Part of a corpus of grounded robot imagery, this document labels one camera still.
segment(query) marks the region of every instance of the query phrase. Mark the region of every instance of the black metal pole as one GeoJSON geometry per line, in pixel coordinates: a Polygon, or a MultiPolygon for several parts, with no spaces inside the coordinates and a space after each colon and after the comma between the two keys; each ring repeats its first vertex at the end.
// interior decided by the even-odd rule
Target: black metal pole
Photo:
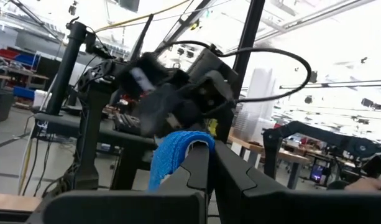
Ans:
{"type": "Polygon", "coordinates": [[[85,41],[86,33],[86,26],[80,22],[75,22],[70,27],[68,44],[59,66],[55,84],[52,88],[51,99],[47,106],[48,114],[59,115],[71,73],[73,72],[78,52],[80,52],[80,46],[85,41]]]}
{"type": "Polygon", "coordinates": [[[172,29],[167,35],[164,37],[163,41],[158,45],[156,49],[163,47],[167,43],[175,42],[177,39],[185,33],[186,30],[190,28],[190,26],[197,21],[203,14],[206,8],[213,5],[215,1],[212,0],[202,0],[196,9],[188,15],[188,17],[183,20],[179,18],[176,23],[174,23],[174,29],[172,29]]]}
{"type": "MultiPolygon", "coordinates": [[[[244,28],[242,30],[240,38],[239,49],[254,46],[255,36],[257,35],[258,25],[262,12],[264,10],[264,5],[265,0],[250,1],[250,7],[248,9],[246,21],[244,23],[244,28]]],[[[250,53],[243,53],[236,55],[236,59],[234,60],[233,70],[235,70],[239,75],[237,80],[232,84],[232,91],[235,99],[238,99],[240,96],[241,86],[244,80],[244,76],[246,75],[249,59],[250,53]]],[[[233,114],[230,115],[227,119],[228,120],[224,123],[219,122],[219,132],[222,136],[221,140],[223,140],[224,142],[227,141],[227,137],[229,136],[230,127],[233,120],[233,114]]]]}
{"type": "Polygon", "coordinates": [[[140,51],[142,50],[142,46],[143,46],[143,41],[145,40],[147,30],[149,29],[149,27],[153,21],[153,18],[154,18],[153,14],[149,15],[149,18],[147,19],[147,22],[146,22],[145,26],[143,27],[142,32],[140,33],[138,39],[136,40],[134,47],[131,50],[131,54],[129,56],[130,62],[139,58],[140,51]]]}

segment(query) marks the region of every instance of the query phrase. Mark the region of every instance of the person's hand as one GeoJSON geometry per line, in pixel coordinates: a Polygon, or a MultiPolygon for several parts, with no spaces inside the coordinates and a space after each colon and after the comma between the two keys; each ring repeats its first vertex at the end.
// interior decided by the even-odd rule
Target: person's hand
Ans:
{"type": "Polygon", "coordinates": [[[381,180],[375,178],[360,178],[353,184],[349,184],[345,187],[345,190],[379,190],[381,188],[381,180]]]}

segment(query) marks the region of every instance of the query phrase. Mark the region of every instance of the yellow cable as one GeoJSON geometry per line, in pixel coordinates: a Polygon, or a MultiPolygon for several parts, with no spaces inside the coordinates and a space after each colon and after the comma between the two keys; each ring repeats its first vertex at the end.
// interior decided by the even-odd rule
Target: yellow cable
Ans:
{"type": "MultiPolygon", "coordinates": [[[[152,13],[152,14],[154,14],[154,15],[161,14],[161,13],[163,13],[163,12],[166,12],[166,11],[168,11],[168,10],[171,10],[171,9],[174,9],[174,8],[176,8],[176,7],[178,7],[178,6],[181,6],[182,4],[184,4],[184,3],[188,2],[188,1],[190,1],[190,0],[183,1],[183,2],[181,2],[181,3],[179,3],[179,4],[176,4],[176,5],[174,5],[174,6],[171,6],[171,7],[168,7],[168,8],[166,8],[166,9],[160,10],[160,11],[158,11],[158,12],[154,12],[154,13],[152,13]]],[[[116,27],[116,26],[121,26],[121,25],[130,23],[130,22],[135,22],[135,21],[138,21],[138,20],[141,20],[141,19],[148,18],[149,16],[150,16],[150,14],[147,14],[147,15],[144,15],[144,16],[140,16],[140,17],[136,17],[136,18],[133,18],[133,19],[129,19],[129,20],[127,20],[127,21],[123,21],[123,22],[118,22],[118,23],[115,23],[115,24],[111,24],[111,25],[102,27],[102,28],[100,28],[100,29],[97,29],[95,32],[104,31],[104,30],[107,30],[107,29],[110,29],[110,28],[113,28],[113,27],[116,27]]]]}
{"type": "Polygon", "coordinates": [[[31,139],[29,147],[27,148],[26,159],[24,161],[24,169],[23,169],[23,172],[21,173],[22,179],[19,182],[19,194],[22,193],[22,188],[23,188],[24,180],[26,179],[27,169],[29,168],[29,161],[30,161],[30,155],[31,155],[32,142],[33,141],[31,139]]]}

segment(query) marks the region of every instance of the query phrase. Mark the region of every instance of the blue cloth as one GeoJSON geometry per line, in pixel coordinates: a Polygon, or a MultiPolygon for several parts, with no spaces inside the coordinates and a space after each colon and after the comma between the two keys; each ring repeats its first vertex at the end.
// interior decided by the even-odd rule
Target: blue cloth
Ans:
{"type": "Polygon", "coordinates": [[[195,141],[206,142],[210,152],[215,149],[212,136],[201,131],[176,131],[165,137],[153,155],[149,190],[157,190],[164,177],[176,171],[185,160],[189,145],[195,141]]]}

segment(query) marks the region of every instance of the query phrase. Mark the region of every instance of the gray floor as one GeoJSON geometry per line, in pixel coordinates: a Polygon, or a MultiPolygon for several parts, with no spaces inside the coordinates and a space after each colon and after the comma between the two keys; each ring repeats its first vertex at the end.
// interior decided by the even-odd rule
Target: gray floor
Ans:
{"type": "MultiPolygon", "coordinates": [[[[24,126],[26,119],[31,115],[30,111],[19,110],[13,108],[7,121],[0,123],[0,143],[20,136],[24,133],[24,126]]],[[[10,144],[0,147],[0,193],[3,194],[16,194],[18,179],[22,157],[27,142],[27,137],[18,139],[10,144]]],[[[42,173],[43,161],[45,150],[47,148],[46,142],[39,142],[39,151],[37,156],[38,163],[34,170],[34,179],[30,181],[26,195],[33,195],[35,188],[38,184],[38,179],[42,173]]],[[[41,188],[38,195],[44,191],[46,185],[53,179],[60,177],[72,162],[73,151],[75,150],[73,144],[52,144],[50,149],[49,160],[42,181],[41,188]]],[[[115,160],[111,156],[98,156],[95,160],[96,168],[99,172],[99,184],[102,186],[109,186],[112,177],[112,170],[109,166],[115,160]]],[[[302,170],[303,175],[308,175],[307,170],[302,170]]],[[[138,170],[133,189],[145,190],[149,181],[150,174],[147,171],[138,170]]],[[[286,170],[281,167],[277,173],[277,181],[286,185],[289,175],[286,170]]],[[[311,182],[298,181],[297,190],[316,190],[311,182]]],[[[218,209],[215,202],[212,202],[209,208],[210,214],[217,214],[218,209]]],[[[210,223],[219,223],[217,218],[211,218],[210,223]]]]}

